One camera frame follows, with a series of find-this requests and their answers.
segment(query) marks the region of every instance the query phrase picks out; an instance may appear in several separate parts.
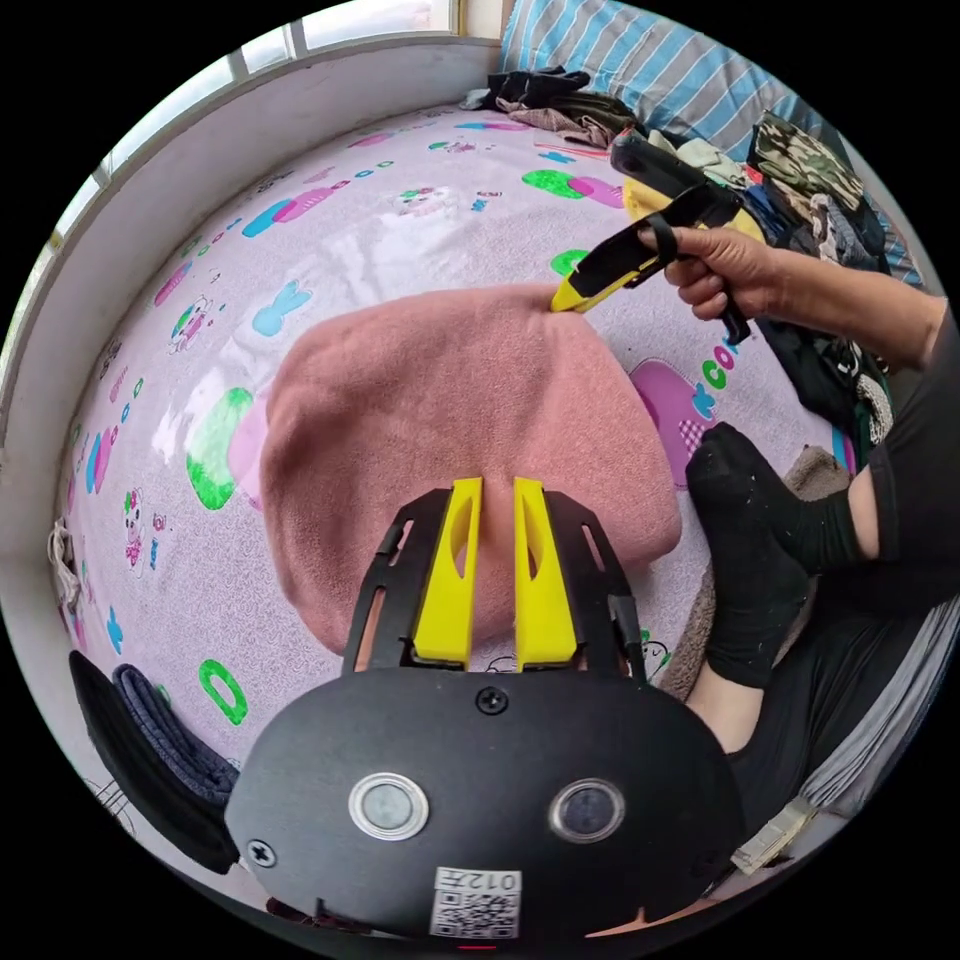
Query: label sticker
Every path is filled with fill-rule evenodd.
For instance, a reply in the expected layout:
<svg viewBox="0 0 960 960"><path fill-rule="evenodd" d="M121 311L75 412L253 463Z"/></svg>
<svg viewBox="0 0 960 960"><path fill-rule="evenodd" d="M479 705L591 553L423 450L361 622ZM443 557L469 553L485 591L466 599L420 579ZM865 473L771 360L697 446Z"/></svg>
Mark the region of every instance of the label sticker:
<svg viewBox="0 0 960 960"><path fill-rule="evenodd" d="M514 940L520 936L519 870L438 867L430 935L462 940Z"/></svg>

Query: window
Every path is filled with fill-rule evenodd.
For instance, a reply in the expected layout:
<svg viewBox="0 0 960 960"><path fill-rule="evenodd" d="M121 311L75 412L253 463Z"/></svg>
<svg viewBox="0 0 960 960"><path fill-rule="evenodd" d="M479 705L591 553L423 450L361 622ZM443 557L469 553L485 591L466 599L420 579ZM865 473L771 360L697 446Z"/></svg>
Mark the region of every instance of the window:
<svg viewBox="0 0 960 960"><path fill-rule="evenodd" d="M450 0L348 0L303 18L307 48L414 30L454 31Z"/></svg>
<svg viewBox="0 0 960 960"><path fill-rule="evenodd" d="M283 63L293 55L293 51L287 49L286 32L283 27L277 27L276 30L271 30L262 37L245 43L240 48L240 52L250 73L256 73L276 63Z"/></svg>
<svg viewBox="0 0 960 960"><path fill-rule="evenodd" d="M87 204L100 192L100 185L93 177L88 177L77 195L67 204L67 209L60 214L55 232L61 237L80 219L80 214Z"/></svg>
<svg viewBox="0 0 960 960"><path fill-rule="evenodd" d="M27 278L23 293L20 294L20 299L17 301L17 305L13 310L13 319L10 321L7 338L3 341L2 345L0 345L0 384L3 383L7 375L7 369L10 366L10 357L13 355L13 344L23 324L23 318L27 312L27 304L33 296L33 291L37 289L37 284L40 283L43 271L46 270L47 264L50 263L52 259L53 251L48 244L44 244L43 250L40 251L40 256L37 257L37 262L33 265L30 276Z"/></svg>
<svg viewBox="0 0 960 960"><path fill-rule="evenodd" d="M126 163L151 137L194 104L233 81L233 71L226 57L211 63L209 67L192 76L170 96L161 100L126 136L110 151L103 166L111 176L121 164Z"/></svg>

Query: pink cartoon bed sheet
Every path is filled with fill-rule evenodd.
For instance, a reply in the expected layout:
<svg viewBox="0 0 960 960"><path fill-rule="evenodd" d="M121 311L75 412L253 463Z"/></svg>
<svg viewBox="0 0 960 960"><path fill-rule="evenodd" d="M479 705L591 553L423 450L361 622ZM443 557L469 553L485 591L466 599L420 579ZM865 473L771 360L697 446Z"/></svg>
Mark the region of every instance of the pink cartoon bed sheet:
<svg viewBox="0 0 960 960"><path fill-rule="evenodd" d="M271 379L311 324L427 290L559 282L626 223L604 154L454 107L324 144L184 238L106 345L69 425L56 512L82 595L72 643L136 664L198 735L242 764L285 704L339 661L277 586L259 452ZM669 659L708 562L683 468L718 419L786 472L804 444L843 450L759 335L734 348L662 278L588 314L658 424L684 519L638 578L648 663ZM473 669L512 669L510 638Z"/></svg>

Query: pink cloth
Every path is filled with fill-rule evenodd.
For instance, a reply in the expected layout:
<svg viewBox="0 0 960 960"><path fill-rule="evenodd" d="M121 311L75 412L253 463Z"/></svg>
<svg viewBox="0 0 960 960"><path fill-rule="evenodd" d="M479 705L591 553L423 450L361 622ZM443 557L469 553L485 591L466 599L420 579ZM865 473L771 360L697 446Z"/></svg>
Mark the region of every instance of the pink cloth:
<svg viewBox="0 0 960 960"><path fill-rule="evenodd" d="M484 478L475 644L513 623L513 480L593 510L627 569L672 550L680 515L637 391L550 286L407 297L311 328L267 404L260 487L280 584L342 652L397 510Z"/></svg>

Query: yellow and black tool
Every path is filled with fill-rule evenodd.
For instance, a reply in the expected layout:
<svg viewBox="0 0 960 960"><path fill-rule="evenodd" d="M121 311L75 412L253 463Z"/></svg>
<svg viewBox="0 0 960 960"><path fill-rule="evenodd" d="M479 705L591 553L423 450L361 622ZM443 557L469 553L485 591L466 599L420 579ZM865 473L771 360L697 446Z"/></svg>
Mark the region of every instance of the yellow and black tool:
<svg viewBox="0 0 960 960"><path fill-rule="evenodd" d="M345 672L468 669L482 488L479 478L458 480L397 514L361 588ZM591 670L646 682L636 604L597 517L517 478L514 523L518 670L589 660Z"/></svg>
<svg viewBox="0 0 960 960"><path fill-rule="evenodd" d="M731 225L753 233L749 229L753 221L733 190L720 186L665 150L651 146L636 131L625 131L614 141L611 163L626 177L624 203L634 222L608 237L574 267L554 295L554 312L586 313L617 290L637 287L671 261L681 259L674 227ZM651 181L653 186L645 186L638 177ZM645 192L644 203L655 203L658 196L672 199L662 209L637 218L635 214L641 209L638 191ZM644 227L656 238L655 248L640 240ZM720 319L731 344L750 336L747 318L732 297L728 297L728 307Z"/></svg>
<svg viewBox="0 0 960 960"><path fill-rule="evenodd" d="M647 681L597 517L536 480L514 483L517 670L469 669L482 492L397 513L340 676L264 728L225 819L302 913L543 956L692 904L743 812L717 739Z"/></svg>

